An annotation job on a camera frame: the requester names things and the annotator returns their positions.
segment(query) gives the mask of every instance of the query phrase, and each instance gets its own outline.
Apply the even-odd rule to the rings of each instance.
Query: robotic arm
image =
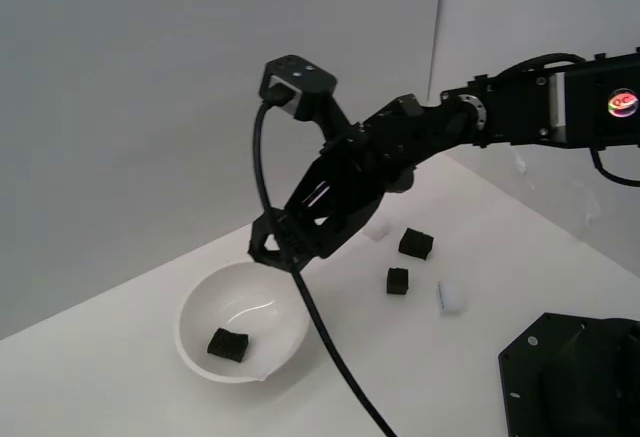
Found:
[[[562,62],[569,64],[546,67]],[[301,57],[267,63],[260,95],[277,83],[295,93],[283,109],[315,122],[326,140],[284,209],[276,210],[298,270],[349,240],[386,192],[409,190],[418,164],[457,145],[589,148],[603,175],[638,186],[605,171],[598,152],[640,145],[640,101],[632,90],[640,89],[640,53],[600,54],[591,62],[572,54],[531,59],[443,92],[437,107],[421,106],[414,95],[398,97],[362,124],[351,124],[333,99],[335,77]],[[249,254],[286,269],[280,253],[265,247],[271,233],[262,215],[253,223]]]

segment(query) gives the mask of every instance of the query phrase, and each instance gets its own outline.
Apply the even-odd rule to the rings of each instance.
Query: white bowl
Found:
[[[249,334],[241,363],[207,353],[218,328]],[[293,278],[278,269],[243,262],[219,269],[189,293],[174,326],[182,360],[205,379],[225,383],[264,380],[296,352],[309,313]]]

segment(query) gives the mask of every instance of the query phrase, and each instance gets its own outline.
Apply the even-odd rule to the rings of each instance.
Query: white wall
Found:
[[[544,53],[631,53],[640,46],[638,2],[441,0],[431,98]],[[508,146],[449,155],[640,275],[640,191],[604,180],[586,150],[516,150],[526,163],[524,176]],[[615,173],[640,178],[637,148],[608,150],[603,160]]]
[[[362,120],[428,86],[437,0],[0,0],[0,338],[258,215],[263,64],[299,53]],[[276,201],[319,132],[274,112]]]

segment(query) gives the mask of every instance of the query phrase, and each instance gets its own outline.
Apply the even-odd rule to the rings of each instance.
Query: white cube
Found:
[[[461,314],[467,308],[467,299],[459,282],[445,279],[438,282],[441,314]]]
[[[391,220],[383,213],[376,213],[362,228],[362,233],[376,242],[391,232]]]

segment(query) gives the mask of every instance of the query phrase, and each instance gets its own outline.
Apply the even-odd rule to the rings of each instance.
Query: black cube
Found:
[[[242,362],[248,346],[249,336],[247,334],[234,334],[220,328],[216,330],[211,342],[209,342],[207,353],[223,359]]]
[[[422,260],[426,260],[431,249],[433,249],[433,237],[413,229],[407,229],[398,246],[398,252],[401,254]]]
[[[409,290],[409,271],[389,269],[387,272],[387,294],[405,295]]]

